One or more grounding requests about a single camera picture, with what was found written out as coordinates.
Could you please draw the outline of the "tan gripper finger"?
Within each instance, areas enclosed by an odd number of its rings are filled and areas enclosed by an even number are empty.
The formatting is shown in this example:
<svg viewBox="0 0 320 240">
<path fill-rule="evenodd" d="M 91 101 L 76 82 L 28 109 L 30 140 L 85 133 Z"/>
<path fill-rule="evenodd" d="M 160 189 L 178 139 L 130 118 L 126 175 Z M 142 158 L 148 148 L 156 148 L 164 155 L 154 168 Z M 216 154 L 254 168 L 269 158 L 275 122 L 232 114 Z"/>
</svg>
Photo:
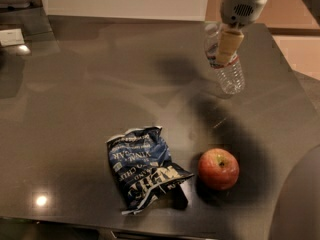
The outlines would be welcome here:
<svg viewBox="0 0 320 240">
<path fill-rule="evenodd" d="M 243 38 L 244 34 L 241 30 L 230 28 L 228 25 L 223 25 L 220 29 L 218 38 L 216 62 L 219 65 L 228 64 L 240 47 Z"/>
</svg>

